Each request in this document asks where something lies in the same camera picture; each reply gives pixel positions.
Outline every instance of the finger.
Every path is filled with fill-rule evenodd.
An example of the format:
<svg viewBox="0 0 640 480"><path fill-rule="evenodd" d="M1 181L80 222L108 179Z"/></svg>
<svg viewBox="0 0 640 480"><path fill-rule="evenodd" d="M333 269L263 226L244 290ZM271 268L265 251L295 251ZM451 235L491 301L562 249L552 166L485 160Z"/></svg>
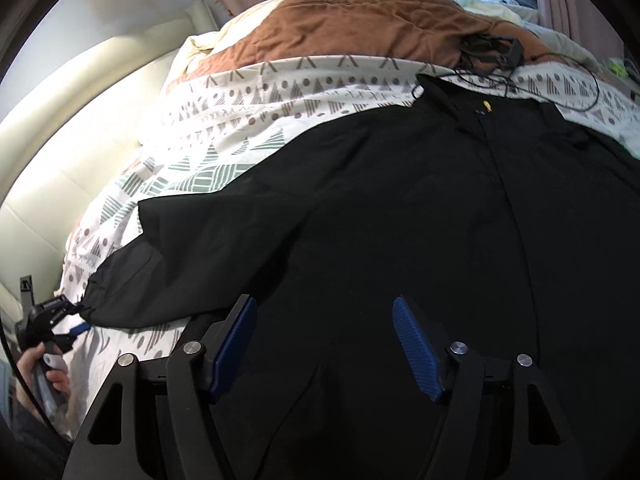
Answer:
<svg viewBox="0 0 640 480"><path fill-rule="evenodd" d="M52 383L69 382L69 377L62 370L49 370L47 372L47 379Z"/></svg>
<svg viewBox="0 0 640 480"><path fill-rule="evenodd" d="M71 388L69 387L69 383L52 383L53 387L64 394L70 394Z"/></svg>
<svg viewBox="0 0 640 480"><path fill-rule="evenodd" d="M44 355L45 348L44 343L40 343L38 346L33 348L27 348L23 353L20 359L18 359L17 365L20 373L24 375L30 375L31 370L33 370L36 362L42 358Z"/></svg>

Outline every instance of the white headboard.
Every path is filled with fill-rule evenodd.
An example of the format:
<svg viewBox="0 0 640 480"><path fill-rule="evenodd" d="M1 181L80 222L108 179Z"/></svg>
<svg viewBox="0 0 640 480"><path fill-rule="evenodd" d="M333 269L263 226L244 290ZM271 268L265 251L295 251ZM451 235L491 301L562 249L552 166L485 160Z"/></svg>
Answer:
<svg viewBox="0 0 640 480"><path fill-rule="evenodd" d="M73 58L0 123L0 308L9 328L22 317L18 279L33 275L36 301L58 288L66 238L139 147L138 126L177 49L211 30L210 11L197 0Z"/></svg>

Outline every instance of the brown blanket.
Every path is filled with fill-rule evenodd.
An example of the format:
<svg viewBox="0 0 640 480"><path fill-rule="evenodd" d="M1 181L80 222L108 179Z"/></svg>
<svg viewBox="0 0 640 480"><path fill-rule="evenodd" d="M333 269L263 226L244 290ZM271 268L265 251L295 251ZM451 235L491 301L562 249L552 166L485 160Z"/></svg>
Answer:
<svg viewBox="0 0 640 480"><path fill-rule="evenodd" d="M532 32L452 0L285 0L247 37L175 83L298 56L394 57L453 68L460 38L480 32L518 38L527 58L548 52Z"/></svg>

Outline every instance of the metal screw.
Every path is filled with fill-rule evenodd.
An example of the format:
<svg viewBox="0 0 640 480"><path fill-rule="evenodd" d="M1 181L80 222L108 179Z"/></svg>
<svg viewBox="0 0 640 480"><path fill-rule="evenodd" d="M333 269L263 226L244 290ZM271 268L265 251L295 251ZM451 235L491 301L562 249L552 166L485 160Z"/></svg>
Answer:
<svg viewBox="0 0 640 480"><path fill-rule="evenodd" d="M195 354L199 352L201 348L202 345L199 341L189 341L182 347L185 354Z"/></svg>
<svg viewBox="0 0 640 480"><path fill-rule="evenodd" d="M118 357L118 364L120 366L129 366L133 362L133 354L122 354Z"/></svg>
<svg viewBox="0 0 640 480"><path fill-rule="evenodd" d="M449 348L451 348L451 351L454 354L458 354L458 355L464 355L469 350L469 347L465 345L462 341L454 341L453 343L451 343L451 346Z"/></svg>
<svg viewBox="0 0 640 480"><path fill-rule="evenodd" d="M520 354L517 357L518 364L520 366L529 367L533 364L533 359L526 354Z"/></svg>

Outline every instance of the black jacket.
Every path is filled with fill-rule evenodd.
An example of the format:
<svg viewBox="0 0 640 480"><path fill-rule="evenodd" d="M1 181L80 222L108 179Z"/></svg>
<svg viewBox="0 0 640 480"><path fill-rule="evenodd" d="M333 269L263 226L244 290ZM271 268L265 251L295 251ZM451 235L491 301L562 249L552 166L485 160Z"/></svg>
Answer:
<svg viewBox="0 0 640 480"><path fill-rule="evenodd" d="M220 192L142 202L143 235L90 280L85 316L105 326L256 297L213 409L238 478L415 478L445 412L394 333L399 294L483 355L531 355L589 478L640 429L640 164L554 105L426 88L316 126Z"/></svg>

